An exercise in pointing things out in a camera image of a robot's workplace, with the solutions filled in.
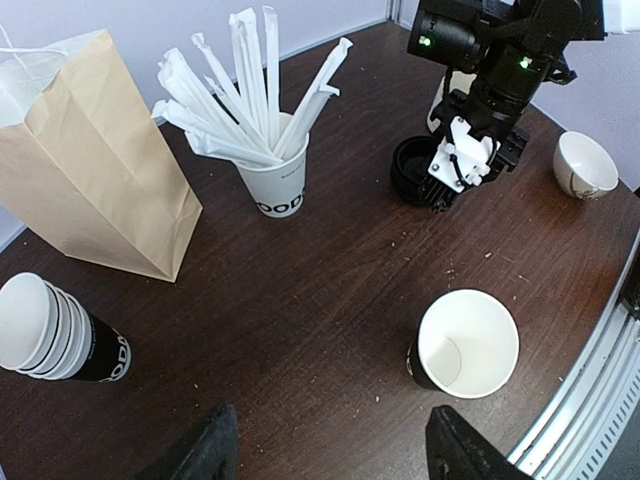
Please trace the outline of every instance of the white wall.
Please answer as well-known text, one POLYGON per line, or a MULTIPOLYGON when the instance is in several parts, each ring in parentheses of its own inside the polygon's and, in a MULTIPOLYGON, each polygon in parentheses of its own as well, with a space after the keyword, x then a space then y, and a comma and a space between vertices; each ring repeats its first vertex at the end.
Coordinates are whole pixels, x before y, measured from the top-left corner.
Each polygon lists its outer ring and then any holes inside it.
MULTIPOLYGON (((202 31, 233 72, 229 14, 249 6, 259 9, 263 4, 278 11, 284 56, 382 22, 387 14, 387 0, 0 0, 0 21, 20 47, 40 47, 107 28, 152 106, 167 98, 156 79, 157 62, 164 52, 179 47, 194 70, 205 72, 206 64, 190 40, 192 33, 202 31)), ((0 207, 0 250, 3 240, 12 238, 19 227, 0 207)))
MULTIPOLYGON (((418 0, 403 0, 400 22, 411 28, 418 0)), ((593 137, 615 160, 621 180, 640 187, 640 34, 574 42, 566 50, 578 73, 570 85, 543 85, 533 104, 567 130, 593 137)))

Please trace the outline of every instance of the white string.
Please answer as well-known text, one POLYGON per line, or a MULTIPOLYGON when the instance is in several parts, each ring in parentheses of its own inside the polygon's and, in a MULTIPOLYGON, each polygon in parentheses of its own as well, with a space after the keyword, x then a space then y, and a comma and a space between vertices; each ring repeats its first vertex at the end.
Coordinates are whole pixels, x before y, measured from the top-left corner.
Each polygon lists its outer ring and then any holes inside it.
POLYGON ((15 48, 13 46, 13 43, 11 43, 11 39, 9 38, 9 35, 7 34, 7 31, 4 29, 4 26, 2 24, 0 24, 0 33, 2 33, 4 41, 9 46, 9 48, 0 47, 0 53, 11 54, 13 58, 15 58, 16 62, 18 62, 18 64, 22 67, 24 73, 27 74, 29 80, 31 80, 32 82, 37 82, 38 80, 42 80, 42 78, 34 78, 34 76, 31 75, 31 72, 29 72, 29 69, 18 55, 19 53, 53 53, 66 57, 66 54, 63 51, 55 50, 52 48, 15 48))

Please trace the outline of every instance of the small white bowl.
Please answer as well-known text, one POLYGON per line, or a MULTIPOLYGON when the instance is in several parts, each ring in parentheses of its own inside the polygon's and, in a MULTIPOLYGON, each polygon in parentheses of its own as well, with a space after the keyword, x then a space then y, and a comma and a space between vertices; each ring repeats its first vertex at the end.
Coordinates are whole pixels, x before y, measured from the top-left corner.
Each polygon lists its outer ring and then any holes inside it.
POLYGON ((553 172, 567 194, 580 200, 602 197, 618 186, 616 164, 595 140, 563 133, 553 155, 553 172))

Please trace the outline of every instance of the brown paper bag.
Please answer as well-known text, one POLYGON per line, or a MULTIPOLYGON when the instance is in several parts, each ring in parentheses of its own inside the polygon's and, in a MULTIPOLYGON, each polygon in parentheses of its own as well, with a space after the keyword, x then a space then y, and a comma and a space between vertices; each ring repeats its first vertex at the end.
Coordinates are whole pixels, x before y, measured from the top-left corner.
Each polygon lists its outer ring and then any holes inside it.
POLYGON ((111 36, 3 51, 0 204, 69 257, 174 281, 202 206, 111 36))

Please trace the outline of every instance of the wooden table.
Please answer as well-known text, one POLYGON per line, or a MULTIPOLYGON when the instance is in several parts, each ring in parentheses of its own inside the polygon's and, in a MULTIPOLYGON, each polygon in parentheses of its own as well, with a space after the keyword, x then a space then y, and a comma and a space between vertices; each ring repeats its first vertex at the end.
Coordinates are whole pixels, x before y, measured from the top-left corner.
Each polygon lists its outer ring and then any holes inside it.
MULTIPOLYGON (((551 173, 561 129, 532 111, 514 173, 447 214, 403 204, 391 154, 423 132, 443 70, 405 54, 395 25, 350 37, 332 82, 342 96, 313 130, 307 197, 292 218, 264 217, 232 166, 194 156, 167 126, 205 206, 175 285, 66 259, 31 233, 0 256, 1 281, 41 274, 135 354, 131 375, 111 385, 0 372, 10 480, 131 478, 223 403, 239 412, 240 478, 251 480, 427 478, 424 427, 441 404, 505 453, 535 420, 621 271, 638 200, 624 186, 591 203, 562 194, 551 173), (481 400, 422 390, 404 365, 426 308, 462 287, 498 297, 520 332, 511 381, 481 400)), ((285 110, 335 43, 283 64, 285 110)))

